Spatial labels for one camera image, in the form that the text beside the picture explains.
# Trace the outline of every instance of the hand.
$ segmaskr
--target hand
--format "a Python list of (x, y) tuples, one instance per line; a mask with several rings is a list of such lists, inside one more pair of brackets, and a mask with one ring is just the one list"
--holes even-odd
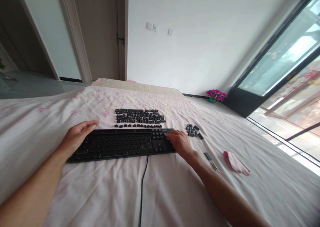
[(86, 136), (99, 124), (98, 120), (84, 121), (71, 127), (60, 143), (57, 151), (63, 152), (67, 158), (78, 149)]
[(165, 134), (165, 136), (171, 141), (173, 147), (182, 158), (186, 159), (194, 153), (189, 137), (182, 131), (173, 129), (169, 134)]

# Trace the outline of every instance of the pink floral bed sheet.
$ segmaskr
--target pink floral bed sheet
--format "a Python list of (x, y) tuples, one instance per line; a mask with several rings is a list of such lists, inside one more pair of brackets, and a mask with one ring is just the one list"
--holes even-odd
[[(305, 226), (318, 214), (319, 177), (235, 117), (187, 98), (105, 87), (0, 101), (0, 203), (85, 120), (115, 128), (115, 109), (158, 109), (164, 128), (195, 124), (227, 181), (273, 226)], [(230, 151), (251, 175), (231, 172), (215, 148)], [(138, 226), (147, 157), (66, 164), (45, 226)], [(228, 226), (201, 180), (178, 154), (150, 156), (143, 183), (142, 226)]]

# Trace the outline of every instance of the person's left hand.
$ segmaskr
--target person's left hand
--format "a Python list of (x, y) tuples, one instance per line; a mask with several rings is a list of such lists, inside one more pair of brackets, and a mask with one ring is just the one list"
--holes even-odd
[(57, 151), (62, 151), (67, 158), (78, 149), (85, 137), (99, 124), (98, 120), (84, 121), (71, 127), (60, 143)]

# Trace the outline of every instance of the floor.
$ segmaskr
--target floor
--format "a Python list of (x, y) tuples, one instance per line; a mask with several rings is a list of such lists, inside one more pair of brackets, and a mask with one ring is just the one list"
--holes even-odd
[[(258, 108), (249, 117), (284, 139), (303, 130), (287, 120), (264, 115), (265, 112), (265, 110)], [(320, 136), (307, 132), (292, 139), (290, 143), (320, 160)]]
[(304, 165), (305, 167), (307, 167), (308, 169), (310, 169), (311, 171), (316, 173), (318, 176), (320, 176), (320, 167), (318, 167), (317, 165), (315, 165), (311, 161), (307, 160), (305, 157), (303, 157), (302, 155), (300, 155), (296, 151), (292, 150), (288, 146), (284, 145), (282, 142), (277, 140), (275, 137), (271, 136), (270, 134), (268, 134), (267, 132), (265, 132), (264, 130), (262, 130), (261, 128), (259, 128), (258, 126), (256, 126), (252, 122), (250, 122), (249, 120), (243, 118), (238, 113), (235, 113), (234, 111), (230, 110), (222, 103), (212, 104), (212, 103), (208, 102), (207, 99), (204, 99), (204, 98), (197, 98), (197, 97), (187, 97), (187, 98), (192, 100), (193, 102), (203, 106), (203, 107), (207, 107), (211, 110), (215, 110), (215, 111), (219, 111), (219, 112), (222, 112), (225, 114), (230, 114), (230, 115), (235, 116), (241, 122), (243, 122), (245, 125), (247, 125), (251, 129), (256, 131), (258, 134), (260, 134), (261, 136), (266, 138), (268, 141), (270, 141), (272, 144), (274, 144), (275, 146), (280, 148), (282, 151), (286, 152), (288, 155), (290, 155), (296, 161), (298, 161), (299, 163), (301, 163), (302, 165)]
[(53, 76), (29, 71), (14, 71), (5, 75), (17, 80), (0, 78), (0, 99), (53, 96), (91, 84), (58, 81)]

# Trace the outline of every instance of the light switch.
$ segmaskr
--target light switch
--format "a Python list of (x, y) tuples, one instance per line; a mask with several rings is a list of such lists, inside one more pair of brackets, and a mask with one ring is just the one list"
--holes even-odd
[(147, 22), (147, 29), (151, 31), (152, 28), (153, 28), (153, 24), (150, 22)]
[(168, 36), (173, 36), (173, 30), (172, 29), (169, 29)]
[(153, 25), (153, 31), (154, 31), (154, 32), (158, 32), (158, 29), (159, 29), (159, 26), (156, 25), (156, 24), (154, 24), (154, 25)]

